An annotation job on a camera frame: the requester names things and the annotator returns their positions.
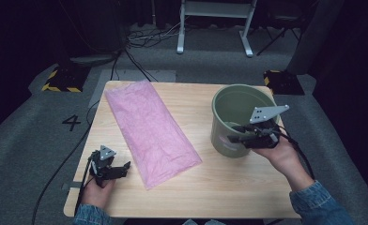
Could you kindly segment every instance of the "wooden tabletop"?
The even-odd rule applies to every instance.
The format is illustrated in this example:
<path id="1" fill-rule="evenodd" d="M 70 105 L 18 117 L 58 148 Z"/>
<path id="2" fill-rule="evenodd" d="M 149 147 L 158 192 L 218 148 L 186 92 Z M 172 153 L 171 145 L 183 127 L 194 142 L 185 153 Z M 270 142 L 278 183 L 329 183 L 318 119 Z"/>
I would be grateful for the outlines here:
<path id="1" fill-rule="evenodd" d="M 105 89 L 128 82 L 107 82 Z M 106 212 L 119 218 L 299 218 L 289 201 L 290 187 L 263 157 L 251 152 L 229 158 L 210 141 L 211 101 L 221 84 L 153 82 L 167 109 L 203 162 L 146 190 L 105 95 L 94 118 L 74 181 L 82 181 L 87 158 L 105 145 L 117 152 L 112 166 L 131 161 L 118 179 Z M 271 95 L 266 87 L 259 90 Z M 73 217 L 79 189 L 71 188 L 64 213 Z"/>

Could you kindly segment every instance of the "white metal frame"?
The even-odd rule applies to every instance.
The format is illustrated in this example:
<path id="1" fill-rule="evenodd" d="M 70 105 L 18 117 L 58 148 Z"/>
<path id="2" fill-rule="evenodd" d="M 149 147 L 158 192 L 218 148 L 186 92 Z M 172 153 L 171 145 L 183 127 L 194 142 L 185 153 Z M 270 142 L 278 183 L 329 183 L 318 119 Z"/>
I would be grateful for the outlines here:
<path id="1" fill-rule="evenodd" d="M 257 0 L 252 0 L 250 4 L 193 2 L 181 0 L 180 32 L 178 34 L 177 53 L 184 53 L 185 16 L 230 17 L 246 18 L 245 30 L 239 31 L 239 35 L 246 55 L 248 57 L 252 57 L 253 52 L 249 45 L 247 35 L 256 3 Z"/>

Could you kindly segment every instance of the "pink plastic package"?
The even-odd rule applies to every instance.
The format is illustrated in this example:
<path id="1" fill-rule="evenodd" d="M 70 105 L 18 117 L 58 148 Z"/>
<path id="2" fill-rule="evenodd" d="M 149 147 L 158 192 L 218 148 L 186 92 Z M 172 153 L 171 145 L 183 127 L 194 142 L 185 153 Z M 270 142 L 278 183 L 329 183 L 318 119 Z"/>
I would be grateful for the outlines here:
<path id="1" fill-rule="evenodd" d="M 146 189 L 202 162 L 148 81 L 105 91 Z"/>

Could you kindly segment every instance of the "bucket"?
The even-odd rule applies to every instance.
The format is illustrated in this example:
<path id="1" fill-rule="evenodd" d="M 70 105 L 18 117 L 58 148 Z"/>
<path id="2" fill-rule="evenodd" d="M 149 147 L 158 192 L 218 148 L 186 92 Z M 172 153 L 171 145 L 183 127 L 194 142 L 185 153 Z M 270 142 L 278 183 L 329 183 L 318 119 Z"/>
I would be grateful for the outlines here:
<path id="1" fill-rule="evenodd" d="M 232 84 L 219 90 L 212 101 L 213 124 L 211 142 L 214 148 L 229 158 L 241 158 L 249 154 L 242 143 L 232 143 L 228 135 L 248 137 L 232 127 L 249 125 L 254 107 L 276 106 L 274 100 L 262 91 L 245 84 Z"/>

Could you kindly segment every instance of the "denim sleeve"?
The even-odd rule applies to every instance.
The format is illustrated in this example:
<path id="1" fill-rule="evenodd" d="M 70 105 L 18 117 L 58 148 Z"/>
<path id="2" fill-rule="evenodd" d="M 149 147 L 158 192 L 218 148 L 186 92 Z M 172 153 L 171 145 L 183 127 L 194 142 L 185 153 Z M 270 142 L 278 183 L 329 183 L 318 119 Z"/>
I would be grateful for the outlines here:
<path id="1" fill-rule="evenodd" d="M 292 206 L 303 224 L 354 224 L 346 210 L 318 182 L 289 194 Z"/>
<path id="2" fill-rule="evenodd" d="M 102 209 L 90 205 L 79 205 L 73 225 L 111 225 L 112 220 Z"/>

